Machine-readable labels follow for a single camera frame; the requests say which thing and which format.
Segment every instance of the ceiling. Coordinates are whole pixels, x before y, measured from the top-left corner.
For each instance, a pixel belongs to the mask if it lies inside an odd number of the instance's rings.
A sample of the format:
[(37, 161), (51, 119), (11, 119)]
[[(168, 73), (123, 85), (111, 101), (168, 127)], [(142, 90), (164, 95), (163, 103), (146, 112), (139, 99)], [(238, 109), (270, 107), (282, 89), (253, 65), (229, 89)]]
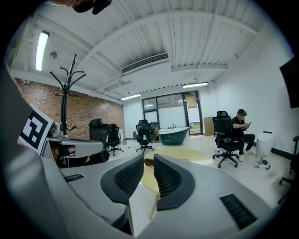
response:
[[(266, 16), (246, 0), (112, 0), (98, 15), (43, 4), (26, 22), (15, 77), (57, 85), (77, 54), (75, 69), (86, 77), (74, 90), (120, 103), (133, 94), (166, 92), (183, 84), (216, 81), (260, 31)], [(50, 33), (43, 70), (35, 70), (42, 30)], [(50, 58), (56, 51), (58, 57)], [(121, 68), (168, 53), (169, 73), (125, 81)]]

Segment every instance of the yellow rug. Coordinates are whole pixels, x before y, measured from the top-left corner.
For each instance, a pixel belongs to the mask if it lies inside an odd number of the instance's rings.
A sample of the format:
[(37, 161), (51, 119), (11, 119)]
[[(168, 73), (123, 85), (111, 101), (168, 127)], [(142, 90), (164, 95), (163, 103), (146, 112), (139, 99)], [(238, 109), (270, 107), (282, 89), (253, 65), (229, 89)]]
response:
[[(204, 153), (190, 148), (161, 148), (145, 155), (144, 158), (154, 159), (154, 154), (170, 156), (177, 158), (178, 160), (186, 160), (189, 162), (209, 166), (215, 169), (217, 168), (213, 164), (213, 160), (211, 157), (207, 157)], [(145, 165), (141, 182), (145, 187), (159, 194), (158, 183), (154, 177), (154, 167)]]

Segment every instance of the black pants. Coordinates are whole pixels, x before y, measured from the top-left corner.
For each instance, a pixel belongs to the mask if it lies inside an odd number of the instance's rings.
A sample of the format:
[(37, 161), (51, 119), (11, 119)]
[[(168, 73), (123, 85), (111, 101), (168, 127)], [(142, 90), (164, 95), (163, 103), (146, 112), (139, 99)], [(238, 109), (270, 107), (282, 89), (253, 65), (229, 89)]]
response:
[(238, 142), (243, 143), (243, 147), (240, 148), (241, 155), (244, 154), (244, 152), (243, 152), (244, 144), (248, 143), (246, 150), (250, 150), (253, 146), (253, 142), (254, 142), (255, 138), (256, 138), (256, 136), (254, 134), (245, 134), (244, 137), (238, 138)]

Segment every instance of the sliding glass door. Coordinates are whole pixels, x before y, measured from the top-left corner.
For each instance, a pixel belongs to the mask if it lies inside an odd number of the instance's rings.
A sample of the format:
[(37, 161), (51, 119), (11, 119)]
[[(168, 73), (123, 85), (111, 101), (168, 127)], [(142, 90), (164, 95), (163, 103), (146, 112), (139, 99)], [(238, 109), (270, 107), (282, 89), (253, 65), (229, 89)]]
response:
[(197, 91), (183, 93), (185, 116), (189, 126), (189, 135), (202, 134), (202, 117)]
[(189, 135), (202, 134), (202, 118), (197, 91), (142, 100), (143, 116), (160, 129), (189, 127)]
[(186, 127), (182, 94), (157, 97), (160, 128)]
[(147, 120), (149, 123), (158, 122), (156, 98), (143, 100), (143, 114), (144, 114), (144, 119)]

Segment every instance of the freestanding bathtub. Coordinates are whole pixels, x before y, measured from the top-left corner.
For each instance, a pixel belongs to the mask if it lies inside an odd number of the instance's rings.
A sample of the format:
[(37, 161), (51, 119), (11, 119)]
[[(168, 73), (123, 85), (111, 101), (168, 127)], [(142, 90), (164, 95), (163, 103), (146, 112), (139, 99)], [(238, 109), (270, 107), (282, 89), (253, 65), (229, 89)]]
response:
[(181, 145), (187, 135), (188, 127), (160, 129), (159, 137), (163, 145)]

